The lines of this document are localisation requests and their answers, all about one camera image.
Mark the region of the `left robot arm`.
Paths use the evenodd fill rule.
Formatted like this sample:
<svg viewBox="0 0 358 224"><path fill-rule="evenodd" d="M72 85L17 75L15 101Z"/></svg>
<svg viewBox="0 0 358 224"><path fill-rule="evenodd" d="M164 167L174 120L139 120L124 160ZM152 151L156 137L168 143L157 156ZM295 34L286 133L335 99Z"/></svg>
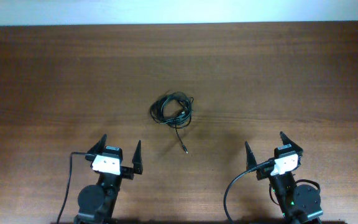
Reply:
<svg viewBox="0 0 358 224"><path fill-rule="evenodd" d="M99 175L96 184L84 187L78 195L79 211L75 223L116 223L113 211L124 179L132 180L143 173L141 142L137 143L132 157L132 166L122 165L123 152L120 147L106 145L107 136L85 153L91 169Z"/></svg>

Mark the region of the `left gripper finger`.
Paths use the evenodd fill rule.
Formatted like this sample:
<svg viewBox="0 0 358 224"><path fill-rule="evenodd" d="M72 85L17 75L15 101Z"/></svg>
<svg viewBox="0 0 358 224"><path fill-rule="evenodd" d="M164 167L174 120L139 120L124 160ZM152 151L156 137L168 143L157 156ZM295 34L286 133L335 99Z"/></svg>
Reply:
<svg viewBox="0 0 358 224"><path fill-rule="evenodd" d="M107 134L104 134L102 138L91 149L88 150L87 154L99 154L105 148L106 140Z"/></svg>
<svg viewBox="0 0 358 224"><path fill-rule="evenodd" d="M141 140L139 140L137 147L135 149L132 164L135 174L142 174L143 173L143 164L142 164L142 153L141 153Z"/></svg>

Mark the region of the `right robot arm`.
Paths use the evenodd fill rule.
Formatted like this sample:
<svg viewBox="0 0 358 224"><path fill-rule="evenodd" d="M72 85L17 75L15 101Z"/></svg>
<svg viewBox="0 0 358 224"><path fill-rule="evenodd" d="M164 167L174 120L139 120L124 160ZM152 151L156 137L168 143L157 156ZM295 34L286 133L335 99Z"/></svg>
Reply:
<svg viewBox="0 0 358 224"><path fill-rule="evenodd" d="M293 171L301 165L303 149L284 132L280 132L280 138L283 145L260 164L246 142L247 170L255 172L258 180L269 180L269 194L275 196L271 199L280 207L284 223L320 223L321 187L312 180L295 180Z"/></svg>

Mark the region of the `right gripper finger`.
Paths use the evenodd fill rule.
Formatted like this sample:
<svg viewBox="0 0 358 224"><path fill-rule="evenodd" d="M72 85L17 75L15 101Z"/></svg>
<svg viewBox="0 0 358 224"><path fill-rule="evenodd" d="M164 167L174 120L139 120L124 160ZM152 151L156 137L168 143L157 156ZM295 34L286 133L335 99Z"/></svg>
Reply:
<svg viewBox="0 0 358 224"><path fill-rule="evenodd" d="M280 131L280 138L283 142L282 149L280 150L281 153L294 151L299 156L303 155L303 149L293 142L283 131Z"/></svg>
<svg viewBox="0 0 358 224"><path fill-rule="evenodd" d="M246 147L246 155L247 155L246 168L247 170L253 170L255 167L257 167L257 161L247 141L245 142L245 147Z"/></svg>

